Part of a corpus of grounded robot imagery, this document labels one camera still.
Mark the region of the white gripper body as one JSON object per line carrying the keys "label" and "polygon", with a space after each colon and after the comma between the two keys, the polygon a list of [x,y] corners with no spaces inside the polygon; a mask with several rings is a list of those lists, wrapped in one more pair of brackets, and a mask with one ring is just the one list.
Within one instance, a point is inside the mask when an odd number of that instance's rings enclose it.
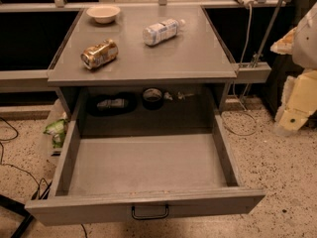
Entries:
{"label": "white gripper body", "polygon": [[297,25],[292,59],[304,68],[317,68],[317,2]]}

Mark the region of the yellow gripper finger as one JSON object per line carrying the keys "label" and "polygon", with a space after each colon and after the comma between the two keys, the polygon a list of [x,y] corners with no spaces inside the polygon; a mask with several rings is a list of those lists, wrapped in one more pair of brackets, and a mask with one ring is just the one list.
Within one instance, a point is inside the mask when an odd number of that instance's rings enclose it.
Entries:
{"label": "yellow gripper finger", "polygon": [[291,29],[284,37],[274,42],[270,50],[279,55],[291,55],[297,28]]}
{"label": "yellow gripper finger", "polygon": [[295,134],[316,111],[317,71],[305,70],[297,77],[289,76],[274,118],[274,132],[280,136]]}

